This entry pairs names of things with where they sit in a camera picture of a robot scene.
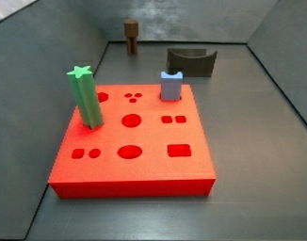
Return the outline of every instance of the circular hole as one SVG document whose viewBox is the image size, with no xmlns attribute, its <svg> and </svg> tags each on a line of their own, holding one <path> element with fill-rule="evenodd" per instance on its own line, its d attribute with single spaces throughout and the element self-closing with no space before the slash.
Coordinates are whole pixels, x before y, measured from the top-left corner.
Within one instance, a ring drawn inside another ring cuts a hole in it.
<svg viewBox="0 0 307 241">
<path fill-rule="evenodd" d="M 143 149 L 138 146 L 129 145 L 119 149 L 119 156 L 125 159 L 138 158 L 143 154 Z"/>
<path fill-rule="evenodd" d="M 89 156 L 91 158 L 98 158 L 101 156 L 101 150 L 99 149 L 93 149 L 90 152 L 89 152 Z"/>
<path fill-rule="evenodd" d="M 137 127 L 141 125 L 142 123 L 142 117 L 137 114 L 130 114 L 130 115 L 126 115 L 123 118 L 122 118 L 122 124 L 126 126 L 126 127 Z"/>
<path fill-rule="evenodd" d="M 99 93 L 99 102 L 106 102 L 109 100 L 109 94 L 105 92 Z"/>
<path fill-rule="evenodd" d="M 75 149 L 73 152 L 73 159 L 81 159 L 85 155 L 85 149 Z"/>
</svg>

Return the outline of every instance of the gray block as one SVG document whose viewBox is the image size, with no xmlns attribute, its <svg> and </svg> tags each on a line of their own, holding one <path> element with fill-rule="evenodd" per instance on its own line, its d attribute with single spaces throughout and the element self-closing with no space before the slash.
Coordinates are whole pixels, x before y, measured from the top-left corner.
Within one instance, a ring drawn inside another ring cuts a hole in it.
<svg viewBox="0 0 307 241">
<path fill-rule="evenodd" d="M 307 122 L 307 0 L 282 0 L 249 42 Z"/>
<path fill-rule="evenodd" d="M 167 49 L 167 72 L 185 77 L 211 77 L 218 51 L 207 49 Z"/>
<path fill-rule="evenodd" d="M 23 239 L 75 107 L 66 72 L 107 40 L 83 1 L 38 1 L 0 24 L 0 238 Z"/>
</svg>

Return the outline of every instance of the gray wall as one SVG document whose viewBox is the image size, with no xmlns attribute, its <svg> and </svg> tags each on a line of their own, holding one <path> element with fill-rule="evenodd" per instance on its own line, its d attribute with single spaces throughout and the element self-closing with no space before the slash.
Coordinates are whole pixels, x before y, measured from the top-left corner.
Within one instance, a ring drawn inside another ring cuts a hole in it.
<svg viewBox="0 0 307 241">
<path fill-rule="evenodd" d="M 107 40 L 83 1 L 38 1 L 0 24 L 0 238 L 24 238 L 75 100 L 66 72 Z"/>
<path fill-rule="evenodd" d="M 307 0 L 281 0 L 249 42 L 307 122 Z"/>
<path fill-rule="evenodd" d="M 109 40 L 125 40 L 123 21 L 141 23 L 139 40 L 247 42 L 277 0 L 85 0 Z"/>
</svg>

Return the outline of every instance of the rectangular hole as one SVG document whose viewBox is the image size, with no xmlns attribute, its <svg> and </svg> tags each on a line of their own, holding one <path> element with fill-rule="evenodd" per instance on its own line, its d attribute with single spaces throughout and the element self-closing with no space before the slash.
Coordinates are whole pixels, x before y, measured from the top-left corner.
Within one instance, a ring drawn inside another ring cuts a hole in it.
<svg viewBox="0 0 307 241">
<path fill-rule="evenodd" d="M 167 152 L 170 157 L 191 156 L 191 149 L 189 144 L 171 144 L 167 145 Z"/>
</svg>

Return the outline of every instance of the small brown block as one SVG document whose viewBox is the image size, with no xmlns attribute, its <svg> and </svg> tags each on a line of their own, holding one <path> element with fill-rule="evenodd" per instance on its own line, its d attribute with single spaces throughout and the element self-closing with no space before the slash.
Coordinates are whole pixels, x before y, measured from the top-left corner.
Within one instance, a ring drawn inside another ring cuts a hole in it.
<svg viewBox="0 0 307 241">
<path fill-rule="evenodd" d="M 125 21 L 125 35 L 127 38 L 137 38 L 139 36 L 139 22 L 135 19 Z"/>
</svg>

